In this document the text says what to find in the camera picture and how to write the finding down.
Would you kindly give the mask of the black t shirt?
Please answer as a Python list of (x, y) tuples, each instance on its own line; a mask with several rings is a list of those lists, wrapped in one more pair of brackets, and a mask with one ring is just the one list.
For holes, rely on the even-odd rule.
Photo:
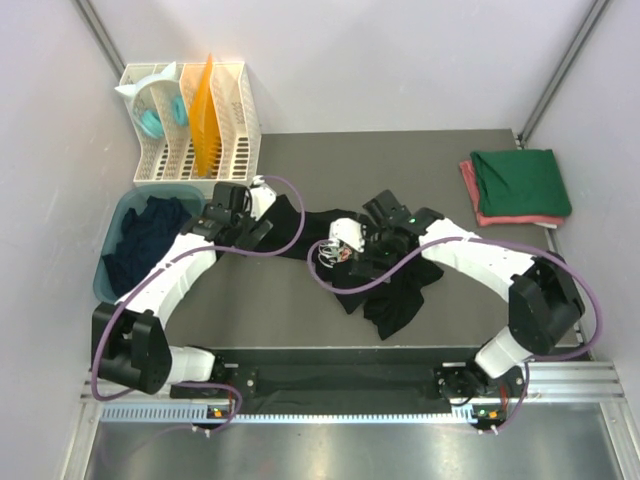
[[(312, 245), (328, 237), (332, 221), (347, 217), (363, 223), (360, 216), (365, 215), (341, 209), (307, 211), (301, 236), (281, 256), (304, 261)], [(257, 252), (271, 252), (284, 247), (299, 227), (300, 212), (287, 196), (279, 195), (264, 218), (273, 223), (273, 228), (255, 248)], [(438, 282), (443, 275), (443, 269), (435, 263), (417, 257), (375, 288), (357, 294), (338, 295), (336, 299), (347, 314), (362, 308), (364, 318), (377, 327), (380, 339), (386, 340), (412, 321), (424, 304), (422, 289)]]

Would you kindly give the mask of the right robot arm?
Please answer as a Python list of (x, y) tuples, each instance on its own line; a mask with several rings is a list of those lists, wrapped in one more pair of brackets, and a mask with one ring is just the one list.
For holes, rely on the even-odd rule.
[(491, 243), (429, 208), (410, 212), (389, 190), (364, 209), (360, 218), (330, 227), (331, 239), (351, 250), (356, 275), (381, 284), (423, 258), (481, 283), (507, 303), (506, 326), (462, 371), (471, 395), (492, 394), (509, 370), (550, 354), (585, 312), (575, 278), (557, 255)]

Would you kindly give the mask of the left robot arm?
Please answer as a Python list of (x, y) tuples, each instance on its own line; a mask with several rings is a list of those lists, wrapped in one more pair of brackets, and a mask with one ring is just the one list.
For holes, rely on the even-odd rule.
[(276, 197), (262, 178), (249, 187), (217, 184), (212, 199), (181, 227), (145, 278), (116, 302), (102, 302), (94, 310), (91, 380), (146, 394), (192, 382), (205, 396), (220, 394), (227, 374), (215, 365), (215, 354), (201, 347), (172, 346), (165, 329), (218, 254), (229, 247), (250, 251), (266, 236), (272, 225), (264, 216)]

